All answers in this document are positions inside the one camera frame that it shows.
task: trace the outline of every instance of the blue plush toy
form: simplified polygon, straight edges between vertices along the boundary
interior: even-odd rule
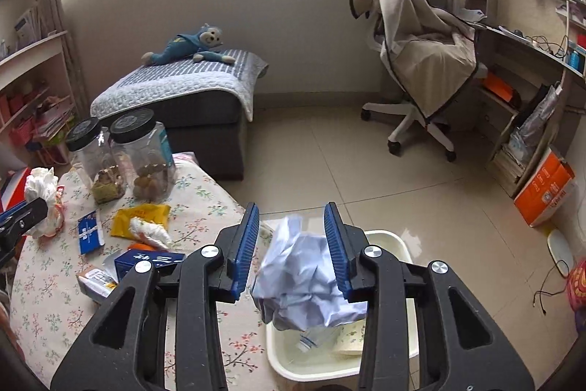
[[[143,65],[165,65],[169,62],[181,60],[193,56],[194,62],[202,60],[211,60],[215,62],[224,62],[233,64],[235,58],[229,55],[221,55],[217,52],[211,52],[210,49],[222,44],[220,36],[222,31],[218,27],[210,27],[205,24],[197,34],[178,34],[171,40],[162,54],[147,52],[142,56]]]

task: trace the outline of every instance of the glass jar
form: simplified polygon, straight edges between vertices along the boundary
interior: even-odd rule
[[[153,110],[123,115],[112,123],[110,135],[134,196],[151,202],[168,196],[175,183],[175,162],[165,126],[155,120]]]
[[[110,149],[107,128],[96,117],[88,118],[67,134],[71,164],[96,203],[103,204],[124,196],[126,181]]]

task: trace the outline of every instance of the white chair base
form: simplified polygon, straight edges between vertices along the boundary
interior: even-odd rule
[[[389,136],[389,152],[393,155],[398,155],[401,151],[401,143],[399,137],[401,134],[411,126],[414,121],[418,121],[423,128],[440,142],[446,149],[446,157],[448,161],[452,162],[456,159],[456,153],[453,149],[453,143],[445,136],[438,128],[437,124],[445,124],[440,119],[433,120],[426,125],[423,116],[417,110],[417,107],[409,102],[402,102],[398,104],[384,104],[384,103],[367,103],[362,107],[361,118],[368,121],[370,119],[370,112],[384,113],[387,115],[400,115],[404,117],[400,125],[394,129]]]

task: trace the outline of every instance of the tiled floor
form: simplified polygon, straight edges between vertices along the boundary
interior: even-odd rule
[[[479,298],[541,385],[576,338],[565,294],[533,293],[552,267],[546,238],[525,225],[512,201],[482,164],[490,145],[475,133],[454,133],[458,152],[442,147],[418,125],[389,154],[393,127],[359,118],[359,108],[295,108],[255,113],[245,179],[223,186],[236,200],[255,201],[274,225],[292,211],[308,231],[323,232],[322,208],[338,204],[342,218],[364,230],[403,238],[415,263],[446,261]],[[557,271],[545,289],[564,281]],[[418,387],[417,363],[411,377]]]

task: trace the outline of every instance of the bed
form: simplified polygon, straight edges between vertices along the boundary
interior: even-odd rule
[[[139,67],[101,93],[90,113],[110,126],[128,111],[151,108],[165,125],[174,152],[193,151],[216,180],[241,180],[254,87],[268,64],[244,50],[221,53],[233,56],[235,63],[185,59]]]

